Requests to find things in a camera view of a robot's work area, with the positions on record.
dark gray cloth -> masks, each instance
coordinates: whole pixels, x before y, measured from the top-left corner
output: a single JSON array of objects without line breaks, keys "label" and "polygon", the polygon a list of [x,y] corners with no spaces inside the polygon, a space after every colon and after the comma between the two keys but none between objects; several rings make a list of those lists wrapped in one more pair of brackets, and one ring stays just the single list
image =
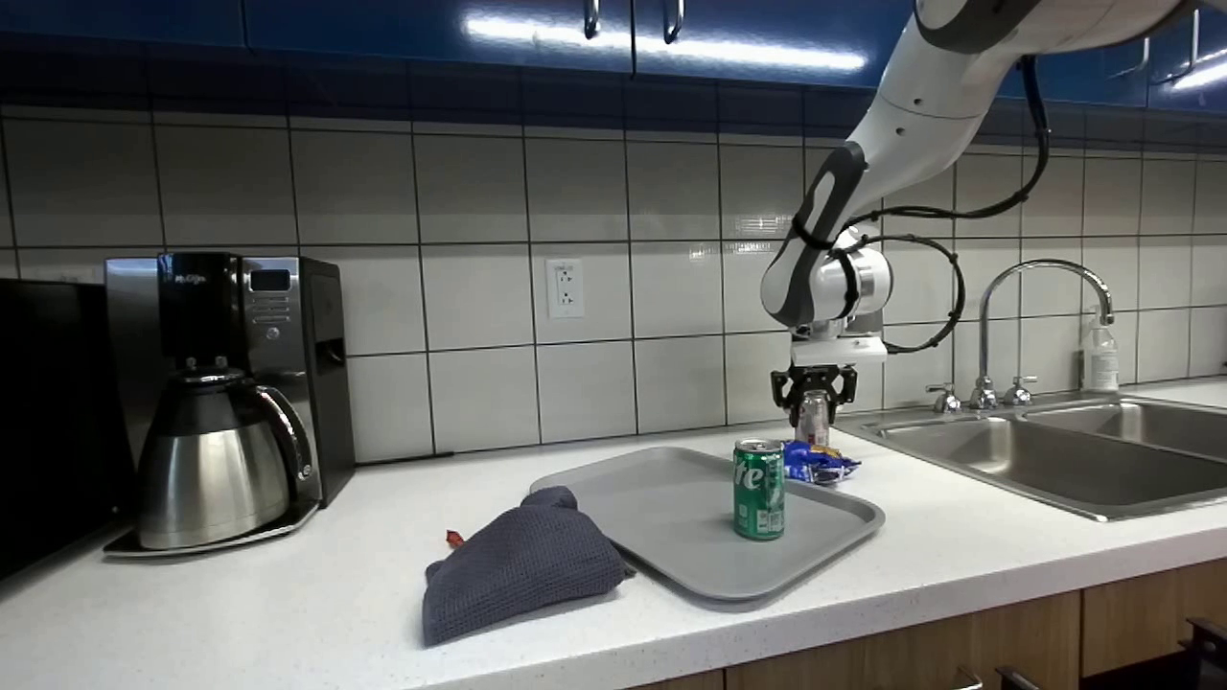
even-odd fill
[{"label": "dark gray cloth", "polygon": [[623,575],[618,547],[581,513],[575,495],[545,488],[425,566],[421,639],[444,645],[545,606],[600,598]]}]

faucet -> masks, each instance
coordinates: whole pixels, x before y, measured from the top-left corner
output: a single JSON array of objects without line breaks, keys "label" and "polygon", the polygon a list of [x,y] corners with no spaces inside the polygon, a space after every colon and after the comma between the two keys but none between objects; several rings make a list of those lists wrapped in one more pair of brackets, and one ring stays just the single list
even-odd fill
[{"label": "faucet", "polygon": [[1033,258],[1033,261],[1015,261],[1014,267],[999,271],[995,283],[987,288],[987,299],[981,299],[981,371],[973,376],[973,390],[972,390],[972,405],[973,405],[973,410],[1000,405],[1000,400],[999,400],[999,390],[995,390],[995,383],[991,383],[991,303],[995,303],[995,291],[999,291],[1010,277],[1015,277],[1015,271],[1025,271],[1025,267],[1036,267],[1036,263],[1051,263],[1051,267],[1066,267],[1066,271],[1080,277],[1080,280],[1102,297],[1102,323],[1111,327],[1111,320],[1117,320],[1108,283],[1103,283],[1096,271],[1091,271],[1085,263],[1078,263],[1078,261]]}]

robotic arm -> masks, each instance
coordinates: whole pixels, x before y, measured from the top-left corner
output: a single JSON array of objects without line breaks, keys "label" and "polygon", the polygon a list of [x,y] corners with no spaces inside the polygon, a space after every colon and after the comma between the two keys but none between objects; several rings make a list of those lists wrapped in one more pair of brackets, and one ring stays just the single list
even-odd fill
[{"label": "robotic arm", "polygon": [[795,363],[771,383],[798,441],[823,445],[838,404],[855,400],[855,368],[843,359],[886,355],[877,312],[889,263],[864,243],[861,215],[950,168],[1022,58],[1111,47],[1185,9],[1193,4],[917,0],[871,110],[812,176],[761,283],[762,312],[795,334]]}]

stainless steel carafe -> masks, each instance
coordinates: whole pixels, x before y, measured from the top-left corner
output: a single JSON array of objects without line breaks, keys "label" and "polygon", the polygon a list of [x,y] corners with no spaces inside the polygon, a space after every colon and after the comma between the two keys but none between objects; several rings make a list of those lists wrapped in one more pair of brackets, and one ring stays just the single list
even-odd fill
[{"label": "stainless steel carafe", "polygon": [[247,537],[313,500],[308,428],[278,387],[243,371],[164,383],[142,447],[142,547],[179,551]]}]

electrical outlet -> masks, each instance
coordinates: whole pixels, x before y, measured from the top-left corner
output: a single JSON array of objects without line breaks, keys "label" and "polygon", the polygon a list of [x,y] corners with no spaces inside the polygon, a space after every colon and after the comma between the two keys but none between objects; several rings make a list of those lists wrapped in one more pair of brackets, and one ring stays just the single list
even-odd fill
[{"label": "electrical outlet", "polygon": [[582,261],[549,261],[549,313],[581,320],[582,313]]}]

